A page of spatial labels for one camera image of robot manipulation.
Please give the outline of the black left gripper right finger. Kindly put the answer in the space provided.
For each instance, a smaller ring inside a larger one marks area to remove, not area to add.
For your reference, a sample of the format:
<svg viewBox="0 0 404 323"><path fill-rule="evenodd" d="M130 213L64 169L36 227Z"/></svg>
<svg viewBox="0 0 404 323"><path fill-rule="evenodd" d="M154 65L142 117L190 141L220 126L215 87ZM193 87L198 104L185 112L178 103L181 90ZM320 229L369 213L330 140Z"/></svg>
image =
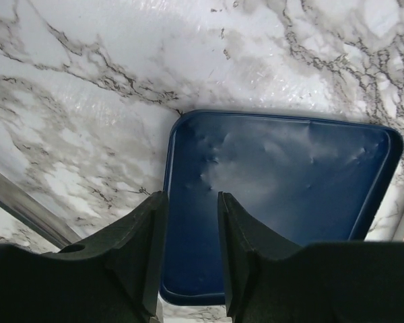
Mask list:
<svg viewBox="0 0 404 323"><path fill-rule="evenodd" d="M221 192L217 216L234 322L404 322L404 242L301 247Z"/></svg>

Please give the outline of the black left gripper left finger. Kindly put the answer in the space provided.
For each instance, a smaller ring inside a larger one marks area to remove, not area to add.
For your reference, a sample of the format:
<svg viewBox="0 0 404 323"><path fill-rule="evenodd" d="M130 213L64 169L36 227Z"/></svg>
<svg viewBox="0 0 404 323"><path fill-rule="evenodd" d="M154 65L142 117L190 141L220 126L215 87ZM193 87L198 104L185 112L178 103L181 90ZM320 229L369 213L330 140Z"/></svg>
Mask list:
<svg viewBox="0 0 404 323"><path fill-rule="evenodd" d="M57 253L0 244L0 322L157 322L168 196Z"/></svg>

